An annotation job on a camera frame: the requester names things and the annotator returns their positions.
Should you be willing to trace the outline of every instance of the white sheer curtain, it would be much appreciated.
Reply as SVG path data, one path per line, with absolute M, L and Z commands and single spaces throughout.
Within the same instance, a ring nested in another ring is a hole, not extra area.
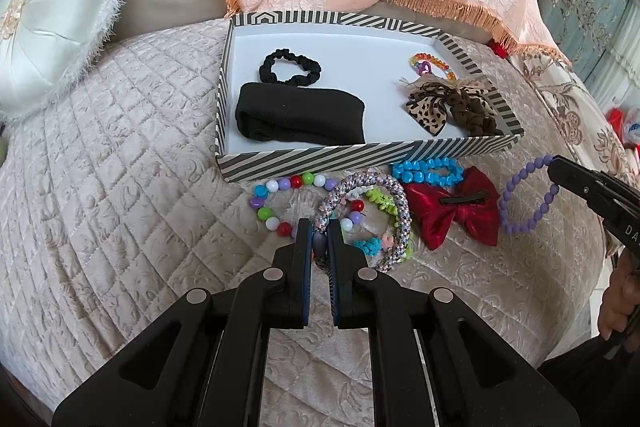
M 640 89 L 640 0 L 629 0 L 620 26 L 585 85 L 605 114 L 621 105 L 630 90 Z

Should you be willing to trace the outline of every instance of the hair bow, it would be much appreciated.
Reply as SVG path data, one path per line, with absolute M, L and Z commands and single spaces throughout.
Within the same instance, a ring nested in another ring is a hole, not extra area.
M 426 183 L 402 184 L 409 210 L 420 221 L 420 236 L 429 250 L 443 242 L 451 221 L 460 223 L 468 234 L 485 245 L 498 244 L 498 191 L 476 167 L 465 170 L 464 180 L 453 196 L 444 188 Z
M 502 134 L 496 127 L 494 110 L 485 100 L 486 86 L 475 78 L 444 80 L 431 73 L 423 74 L 411 86 L 417 86 L 406 102 L 407 111 L 418 123 L 437 136 L 447 121 L 446 104 L 456 123 L 471 136 Z

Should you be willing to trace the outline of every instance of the red satin hair bow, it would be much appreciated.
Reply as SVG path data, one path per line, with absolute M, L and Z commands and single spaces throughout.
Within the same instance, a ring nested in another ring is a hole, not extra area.
M 466 228 L 468 234 L 485 245 L 498 244 L 498 191 L 492 181 L 476 167 L 465 170 L 465 178 L 458 186 L 458 192 L 450 194 L 444 188 L 432 187 L 426 183 L 403 184 L 409 210 L 420 221 L 420 235 L 429 250 L 435 250 L 443 242 L 451 221 L 455 220 Z M 447 203 L 464 196 L 479 196 L 471 202 Z

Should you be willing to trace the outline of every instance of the person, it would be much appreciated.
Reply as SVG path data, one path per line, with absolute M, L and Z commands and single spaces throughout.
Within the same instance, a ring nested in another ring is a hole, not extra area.
M 582 427 L 640 425 L 640 329 L 607 360 L 605 341 L 624 331 L 628 316 L 640 304 L 640 278 L 625 249 L 609 279 L 598 314 L 600 336 L 554 359 L 539 372 L 574 406 Z

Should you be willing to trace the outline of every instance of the red bead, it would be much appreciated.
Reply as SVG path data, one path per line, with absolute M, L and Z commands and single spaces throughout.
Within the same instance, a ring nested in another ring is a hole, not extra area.
M 355 212 L 362 212 L 364 210 L 364 201 L 362 200 L 351 201 L 351 210 Z
M 292 176 L 289 181 L 291 182 L 292 188 L 302 187 L 302 176 L 299 176 L 298 174 L 296 174 L 295 176 Z
M 276 229 L 276 233 L 280 237 L 289 237 L 291 235 L 291 225 L 287 221 L 281 221 Z

